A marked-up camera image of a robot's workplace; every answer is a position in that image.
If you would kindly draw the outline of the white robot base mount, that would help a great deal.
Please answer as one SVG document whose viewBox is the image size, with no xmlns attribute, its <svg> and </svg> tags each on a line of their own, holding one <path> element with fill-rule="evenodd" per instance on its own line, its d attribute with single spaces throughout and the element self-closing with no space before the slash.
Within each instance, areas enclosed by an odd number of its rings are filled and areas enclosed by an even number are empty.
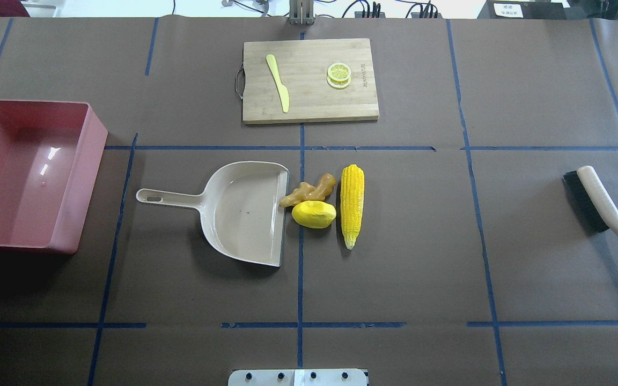
<svg viewBox="0 0 618 386">
<path fill-rule="evenodd" d="M 369 385 L 367 371 L 358 368 L 238 369 L 228 385 Z"/>
</svg>

